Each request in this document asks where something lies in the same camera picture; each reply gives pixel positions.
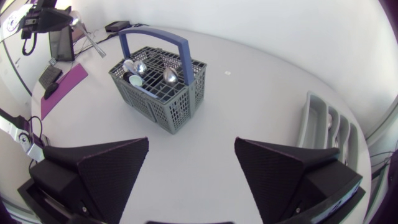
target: round table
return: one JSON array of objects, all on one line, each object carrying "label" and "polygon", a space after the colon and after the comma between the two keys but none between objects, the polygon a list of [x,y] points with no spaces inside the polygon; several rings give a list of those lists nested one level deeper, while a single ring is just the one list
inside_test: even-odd
[{"label": "round table", "polygon": [[[43,120],[43,133],[56,147],[149,138],[149,153],[121,223],[262,223],[234,153],[235,138],[295,146],[308,91],[358,127],[356,172],[363,176],[366,195],[345,223],[362,223],[371,189],[368,148],[354,115],[335,91],[312,74],[260,50],[210,35],[156,28],[188,39],[192,58],[208,64],[205,99],[177,134],[163,130],[123,101],[108,74],[123,58],[117,37],[100,45],[108,54],[104,59],[95,49],[77,58],[88,76]],[[104,30],[98,33],[96,40],[105,37]],[[147,35],[129,34],[127,39],[131,52],[151,46],[178,53],[176,46]],[[57,66],[67,71],[70,63]],[[40,115],[43,94],[37,83],[32,115]]]}]

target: black device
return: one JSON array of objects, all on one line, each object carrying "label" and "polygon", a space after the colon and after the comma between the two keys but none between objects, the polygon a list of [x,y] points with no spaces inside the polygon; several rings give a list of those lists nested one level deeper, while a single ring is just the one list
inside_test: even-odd
[{"label": "black device", "polygon": [[[65,9],[68,14],[72,11],[72,7]],[[51,57],[57,61],[72,62],[75,60],[75,52],[73,51],[72,28],[66,26],[60,31],[49,32]]]},{"label": "black device", "polygon": [[60,85],[56,82],[53,82],[49,85],[49,87],[44,91],[44,99],[48,99],[54,92],[55,90],[58,89]]},{"label": "black device", "polygon": [[119,32],[125,28],[131,27],[129,21],[116,21],[105,27],[106,32]]},{"label": "black device", "polygon": [[301,149],[237,138],[235,153],[266,223],[339,223],[361,200],[362,177],[339,149]]},{"label": "black device", "polygon": [[148,147],[147,138],[45,147],[18,192],[43,223],[119,223]]},{"label": "black device", "polygon": [[62,74],[62,70],[49,65],[43,72],[42,76],[39,78],[40,84],[46,90],[51,83],[57,81],[59,76]]}]

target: spoon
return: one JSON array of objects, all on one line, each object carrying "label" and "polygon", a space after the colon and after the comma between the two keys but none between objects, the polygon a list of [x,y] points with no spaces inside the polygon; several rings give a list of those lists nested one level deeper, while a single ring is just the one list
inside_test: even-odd
[{"label": "spoon", "polygon": [[331,128],[332,122],[333,122],[333,117],[330,114],[328,114],[328,129]]},{"label": "spoon", "polygon": [[88,34],[86,29],[83,27],[83,25],[81,24],[81,15],[78,11],[72,11],[69,13],[69,16],[72,16],[73,20],[72,23],[70,24],[70,26],[72,28],[77,28],[80,29],[87,37],[88,41],[90,41],[90,43],[93,45],[93,47],[95,48],[95,50],[97,50],[97,52],[99,53],[99,55],[104,58],[106,56],[106,53],[94,42],[94,40],[92,40]]},{"label": "spoon", "polygon": [[136,75],[139,75],[141,77],[144,77],[147,71],[147,66],[144,64],[142,60],[137,60],[133,63],[132,65],[133,73]]},{"label": "spoon", "polygon": [[166,84],[174,86],[178,82],[177,71],[174,68],[167,67],[163,72],[163,79]]}]

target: cable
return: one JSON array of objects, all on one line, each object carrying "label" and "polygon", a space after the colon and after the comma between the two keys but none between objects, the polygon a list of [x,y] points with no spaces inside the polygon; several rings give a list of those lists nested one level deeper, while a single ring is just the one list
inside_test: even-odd
[{"label": "cable", "polygon": [[[137,23],[137,24],[130,25],[130,26],[127,27],[127,28],[130,28],[130,27],[140,27],[140,26],[149,26],[149,25]],[[106,40],[109,40],[109,39],[111,39],[111,38],[113,38],[113,37],[116,37],[116,36],[118,36],[118,35],[119,35],[119,32],[114,33],[114,34],[110,34],[110,35],[107,36],[107,38],[105,38],[105,39],[103,39],[103,40],[100,40],[100,41],[96,42],[96,44],[100,44],[100,43],[102,43],[102,42],[104,42],[104,41],[106,41]],[[84,49],[81,49],[78,53],[76,53],[76,54],[75,54],[75,57],[77,57],[77,56],[80,55],[81,53],[85,52],[86,50],[91,49],[92,47],[93,47],[92,44],[86,46]]]},{"label": "cable", "polygon": [[28,122],[29,122],[29,121],[32,121],[33,118],[37,118],[37,119],[39,120],[39,122],[40,122],[40,136],[39,136],[39,138],[40,138],[40,140],[41,140],[41,139],[42,139],[42,133],[43,133],[43,124],[42,124],[42,120],[41,120],[38,116],[33,116],[33,117],[31,117],[31,118],[28,120]]},{"label": "cable", "polygon": [[28,168],[28,170],[27,170],[28,172],[29,172],[30,168],[32,167],[33,161],[34,161],[34,159],[32,159],[32,160],[30,161],[29,168]]},{"label": "cable", "polygon": [[26,47],[26,42],[27,42],[27,39],[25,40],[24,46],[22,47],[22,54],[25,55],[25,56],[29,56],[29,55],[31,55],[31,54],[33,53],[33,51],[34,51],[34,49],[35,49],[35,47],[36,47],[37,33],[34,33],[34,34],[33,34],[33,46],[32,46],[32,49],[30,50],[30,52],[26,52],[26,49],[25,49],[25,47]]},{"label": "cable", "polygon": [[389,151],[389,152],[382,152],[382,153],[375,154],[375,155],[371,156],[370,158],[372,158],[372,157],[374,157],[374,156],[381,155],[381,154],[386,154],[386,153],[394,153],[394,152],[393,152],[393,151]]},{"label": "cable", "polygon": [[378,165],[380,165],[380,164],[382,164],[383,162],[385,162],[385,163],[388,163],[388,161],[391,159],[391,157],[388,157],[388,159],[386,160],[386,159],[384,159],[382,162],[379,162],[378,164],[376,164],[376,165],[373,165],[373,166],[371,166],[371,167],[375,167],[375,166],[378,166]]}]

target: cutlery basket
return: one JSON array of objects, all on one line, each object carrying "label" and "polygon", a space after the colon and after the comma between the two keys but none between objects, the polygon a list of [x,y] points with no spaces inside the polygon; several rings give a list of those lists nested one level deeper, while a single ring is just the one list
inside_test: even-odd
[{"label": "cutlery basket", "polygon": [[[144,47],[130,54],[126,34],[147,34],[178,46],[179,55],[159,48]],[[123,100],[140,113],[175,134],[195,113],[205,94],[206,64],[192,60],[188,41],[163,30],[148,27],[126,29],[119,33],[124,59],[110,71]],[[142,60],[146,67],[141,87],[132,86],[123,79],[125,59]],[[177,71],[178,83],[164,82],[163,71]]]}]

